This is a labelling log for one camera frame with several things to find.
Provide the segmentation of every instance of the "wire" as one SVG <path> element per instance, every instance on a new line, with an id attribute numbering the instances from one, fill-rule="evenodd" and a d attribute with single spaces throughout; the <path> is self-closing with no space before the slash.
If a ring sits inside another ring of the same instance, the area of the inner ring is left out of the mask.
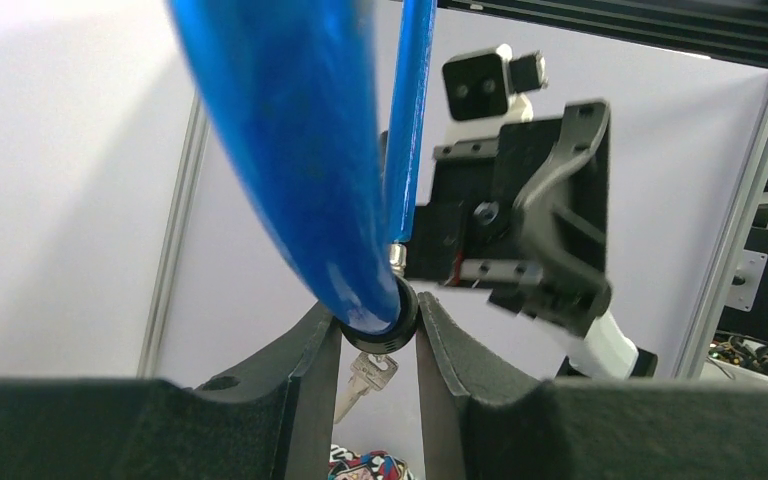
<path id="1" fill-rule="evenodd" d="M 707 361 L 708 361 L 708 363 L 710 363 L 711 365 L 713 365 L 713 366 L 715 366 L 715 367 L 719 368 L 719 369 L 720 369 L 720 371 L 721 371 L 721 372 L 723 372 L 723 375 L 725 375 L 726 377 L 728 377 L 728 379 L 729 379 L 729 380 L 737 380 L 737 377 L 735 377 L 733 373 L 731 373 L 731 372 L 729 372 L 728 370 L 726 370 L 725 368 L 723 368 L 723 366 L 722 366 L 722 365 L 720 365 L 720 362 L 718 362 L 718 361 L 714 360 L 714 359 L 713 359 L 713 358 L 711 358 L 711 357 L 708 357 L 706 360 L 707 360 Z"/>
<path id="2" fill-rule="evenodd" d="M 751 335 L 742 335 L 740 333 L 729 332 L 727 330 L 717 330 L 717 335 L 723 335 L 723 336 L 735 337 L 735 338 L 742 338 L 744 340 L 749 340 L 750 342 L 757 342 L 757 343 L 760 343 L 760 344 L 765 345 L 765 346 L 768 347 L 768 341 L 761 340 L 760 338 L 753 337 Z"/>

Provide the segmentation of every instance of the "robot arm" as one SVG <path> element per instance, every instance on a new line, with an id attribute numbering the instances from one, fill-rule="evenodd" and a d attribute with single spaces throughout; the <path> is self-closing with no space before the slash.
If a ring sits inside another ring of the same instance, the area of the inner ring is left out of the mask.
<path id="1" fill-rule="evenodd" d="M 608 310 L 607 102 L 534 120 L 525 93 L 547 86 L 543 57 L 514 60 L 507 45 L 457 56 L 443 77 L 454 122 L 435 149 L 407 278 L 489 289 L 490 303 L 552 324 L 568 355 L 561 374 L 651 375 L 655 356 Z"/>

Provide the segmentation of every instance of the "blue plastic handle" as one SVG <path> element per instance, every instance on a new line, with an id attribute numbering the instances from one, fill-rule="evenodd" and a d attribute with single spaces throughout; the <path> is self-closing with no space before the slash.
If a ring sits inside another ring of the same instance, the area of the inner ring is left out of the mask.
<path id="1" fill-rule="evenodd" d="M 337 318 L 385 333 L 399 295 L 376 140 L 371 0 L 170 5 L 214 125 L 285 260 Z"/>
<path id="2" fill-rule="evenodd" d="M 413 231 L 422 119 L 436 10 L 435 0 L 404 0 L 402 6 L 384 175 L 388 236 L 393 243 L 409 240 Z"/>

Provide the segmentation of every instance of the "cables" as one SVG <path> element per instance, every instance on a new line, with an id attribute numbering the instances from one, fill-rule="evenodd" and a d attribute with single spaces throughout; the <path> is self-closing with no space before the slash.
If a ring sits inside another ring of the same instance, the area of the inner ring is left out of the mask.
<path id="1" fill-rule="evenodd" d="M 751 335 L 742 335 L 740 333 L 734 333 L 734 332 L 729 332 L 727 330 L 719 330 L 719 329 L 717 330 L 717 335 L 722 335 L 724 337 L 740 338 L 743 340 L 749 340 L 750 342 L 760 343 L 761 345 L 768 346 L 768 341 L 761 340 L 760 338 L 753 337 Z"/>

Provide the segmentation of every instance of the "black rubber ring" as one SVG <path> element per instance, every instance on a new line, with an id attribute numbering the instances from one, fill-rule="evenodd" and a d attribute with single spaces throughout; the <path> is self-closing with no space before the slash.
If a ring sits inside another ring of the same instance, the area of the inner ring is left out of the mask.
<path id="1" fill-rule="evenodd" d="M 416 292 L 407 280 L 402 277 L 396 277 L 396 285 L 399 288 L 399 301 L 401 302 L 399 319 L 396 320 L 396 325 L 387 333 L 369 335 L 359 332 L 343 322 L 339 322 L 343 336 L 358 350 L 373 355 L 393 353 L 407 345 L 416 333 L 419 312 Z"/>

